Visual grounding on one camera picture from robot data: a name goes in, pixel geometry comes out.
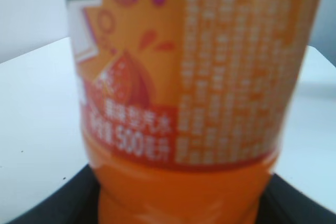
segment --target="white surface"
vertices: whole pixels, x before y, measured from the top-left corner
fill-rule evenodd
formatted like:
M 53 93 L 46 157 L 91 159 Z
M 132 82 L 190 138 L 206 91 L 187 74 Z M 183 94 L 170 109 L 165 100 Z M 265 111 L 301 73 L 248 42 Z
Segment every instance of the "white surface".
M 87 163 L 69 39 L 0 64 L 0 90 L 0 223 L 6 223 Z
M 0 3 L 0 62 L 68 35 L 65 0 Z
M 336 68 L 309 47 L 284 130 L 276 172 L 336 212 Z
M 0 223 L 5 223 L 50 196 L 87 162 L 69 39 L 0 64 L 0 90 Z M 336 68 L 310 47 L 276 171 L 334 212 L 335 101 Z

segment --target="orange liquid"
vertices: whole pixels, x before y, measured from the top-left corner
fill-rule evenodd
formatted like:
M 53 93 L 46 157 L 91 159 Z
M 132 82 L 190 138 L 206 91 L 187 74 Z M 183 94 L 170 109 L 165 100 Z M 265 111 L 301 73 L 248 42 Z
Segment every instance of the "orange liquid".
M 100 224 L 252 224 L 277 155 L 225 172 L 171 172 L 111 156 L 85 135 Z

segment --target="orange label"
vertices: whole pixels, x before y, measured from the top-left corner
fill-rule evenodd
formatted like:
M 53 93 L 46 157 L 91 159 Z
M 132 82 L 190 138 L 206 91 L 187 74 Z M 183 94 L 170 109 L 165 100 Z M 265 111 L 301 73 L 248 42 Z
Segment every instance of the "orange label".
M 161 168 L 264 158 L 277 148 L 316 4 L 70 0 L 84 129 L 112 155 Z

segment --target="black base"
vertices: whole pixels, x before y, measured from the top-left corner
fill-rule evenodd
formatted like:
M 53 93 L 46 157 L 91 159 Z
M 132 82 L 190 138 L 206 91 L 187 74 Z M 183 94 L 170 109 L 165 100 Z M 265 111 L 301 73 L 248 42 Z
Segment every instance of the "black base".
M 86 166 L 55 194 L 8 224 L 97 224 L 98 196 L 99 184 Z M 336 215 L 273 176 L 261 197 L 256 224 L 324 223 L 336 224 Z

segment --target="orange fruit graphic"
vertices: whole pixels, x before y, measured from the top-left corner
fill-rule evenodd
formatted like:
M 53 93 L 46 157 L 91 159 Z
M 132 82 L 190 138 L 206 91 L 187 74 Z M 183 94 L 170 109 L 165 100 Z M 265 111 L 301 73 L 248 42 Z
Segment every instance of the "orange fruit graphic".
M 128 104 L 139 87 L 136 75 L 131 56 L 125 52 L 103 73 L 107 95 L 117 103 Z

